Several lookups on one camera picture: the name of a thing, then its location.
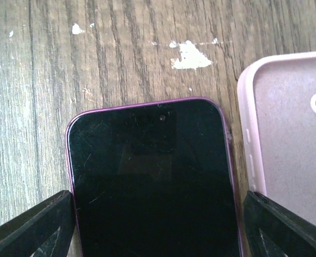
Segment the white paint chip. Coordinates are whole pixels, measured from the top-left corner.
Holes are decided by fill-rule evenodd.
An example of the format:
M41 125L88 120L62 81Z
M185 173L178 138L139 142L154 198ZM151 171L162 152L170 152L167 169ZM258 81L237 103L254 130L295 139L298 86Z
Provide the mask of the white paint chip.
M196 46L187 40L185 43L178 44L181 58L171 59L171 66L173 69L194 69L207 67L212 64Z
M75 23L72 26L72 34L73 35L78 35L78 34L81 34L83 32L84 32L84 30L82 30L81 27L77 23Z
M175 41L171 41L168 46L171 47L171 48L176 48L178 46L178 44Z

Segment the black screen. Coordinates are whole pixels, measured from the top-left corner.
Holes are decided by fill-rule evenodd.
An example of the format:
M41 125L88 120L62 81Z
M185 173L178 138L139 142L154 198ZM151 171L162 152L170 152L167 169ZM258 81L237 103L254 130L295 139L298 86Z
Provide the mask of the black screen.
M216 105L95 111L67 136L85 257L240 256Z

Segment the wood grain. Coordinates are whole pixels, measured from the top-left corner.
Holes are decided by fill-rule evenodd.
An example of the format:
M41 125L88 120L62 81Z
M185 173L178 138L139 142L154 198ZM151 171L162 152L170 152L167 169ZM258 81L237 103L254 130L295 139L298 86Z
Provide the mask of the wood grain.
M74 23L85 33L73 35ZM219 44L197 46L213 65L171 69L171 40L215 37ZM186 96L222 106L242 202L238 77L262 57L315 50L316 0L0 1L0 225L69 188L64 132L73 116Z

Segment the pink phone case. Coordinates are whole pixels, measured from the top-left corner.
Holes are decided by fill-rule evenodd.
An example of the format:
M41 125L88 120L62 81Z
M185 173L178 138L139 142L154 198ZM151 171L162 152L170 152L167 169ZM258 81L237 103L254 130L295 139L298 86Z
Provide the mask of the pink phone case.
M81 114L77 115L76 117L74 117L67 129L66 129L66 135L65 135L65 140L66 140L66 155L67 155L67 166L68 166L68 178L70 180L70 190L72 192L72 194L74 194L74 190L73 190L73 176L72 176L72 170L71 170L71 160L70 160L70 155L68 154L68 132L70 130L70 127L73 125L73 123L81 116L83 115L87 115L93 112L101 112L101 111L112 111L112 110L121 110L121 109L127 109L127 108L133 108L133 107L144 107L144 106L149 106L149 105L155 105L155 104L164 104L164 103L172 103L172 102L181 102L181 101L189 101L189 100L204 100L204 101L209 101L212 104L214 104L216 106L216 108L218 109L218 112L221 115L222 118L222 124L223 124L223 132L224 132L224 138L226 141L226 152L227 152L227 160L228 160L228 166L229 166L229 171L230 171L230 182L232 184L232 189L233 189L233 193L234 193L234 202L235 202L235 211L236 211L236 219L237 219L237 223L240 224L240 217L238 215L238 199L237 199L237 188L235 188L235 183L233 183L235 177L233 175L233 167L232 167L232 159L230 156L230 151L229 151L229 141L228 141L228 135L229 135L229 130L227 127L227 123L225 121L225 117L223 114L223 111L221 110L221 108L218 106L218 104L216 104L215 102L213 102L210 99L204 98L204 97L186 97L183 99L175 99L175 100L165 100L165 101L157 101L157 102L151 102L151 103L142 103L142 104L132 104L132 105L126 105L126 106L121 106L121 107L113 107L113 108L106 108L106 109L98 109L98 110L90 110L90 111L85 111L82 112ZM240 239L240 247L241 247L241 256L244 257L244 249L243 249L243 244L242 244L242 231L240 230L240 227L238 229L238 235L239 235L239 239Z
M237 91L250 190L316 225L316 52L258 60Z

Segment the purple phone frame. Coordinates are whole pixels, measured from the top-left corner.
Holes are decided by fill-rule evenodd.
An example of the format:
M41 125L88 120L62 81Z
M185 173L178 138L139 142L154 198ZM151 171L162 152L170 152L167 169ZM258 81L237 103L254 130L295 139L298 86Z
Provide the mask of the purple phone frame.
M89 111L84 111L77 116L75 116L68 124L66 132L65 132L65 145L66 145L66 163L67 163L67 168L68 168L68 178L70 180L70 189L73 195L73 205L74 205L74 211L75 211L75 217L76 217L76 226L77 226L77 231L79 235L79 225L78 225L78 217L77 217L77 208L75 204L75 198L74 198L74 188L73 188L73 174L72 174L72 168L71 168L71 160L70 160L70 155L69 155L69 144L68 144L68 133L70 131L70 128L73 126L73 124L83 115L87 114L92 114L94 112L103 112L103 111L113 111L113 110L122 110L122 109L128 109L128 108L136 108L136 107L144 107L144 106L150 106L150 105L156 105L156 104L165 104L165 103L176 103L176 102L183 102L183 101L189 101L189 100L204 100L212 103L216 109L218 110L222 124L223 124L223 133L224 133L224 139L225 139L225 144L226 144L226 153L227 153L227 161L228 161L228 167L229 167L229 174L230 174L230 182L232 184L232 189L233 189L233 194L234 194L234 204L235 204L235 212L236 212L236 221L237 221L237 228L238 228L238 238L239 238L239 244L240 244L240 255L241 257L245 257L245 251L244 251L244 246L243 246L243 241L242 241L242 230L240 229L240 224L241 224L241 218L239 216L238 212L238 199L237 199L237 188L235 186L235 179L234 179L234 174L233 174L233 165L232 165L232 159L231 159L231 154L229 150L229 140L228 140L228 135L229 135L229 130L227 127L227 122L224 117L224 113L222 109L219 107L217 103L212 101L211 99L205 98L205 97L185 97L185 98L180 98L180 99L173 99L173 100L162 100L162 101L156 101L156 102L149 102L149 103L138 103L138 104L130 104L130 105L124 105L124 106L119 106L119 107L110 107L110 108L104 108L104 109L95 109L95 110L89 110Z

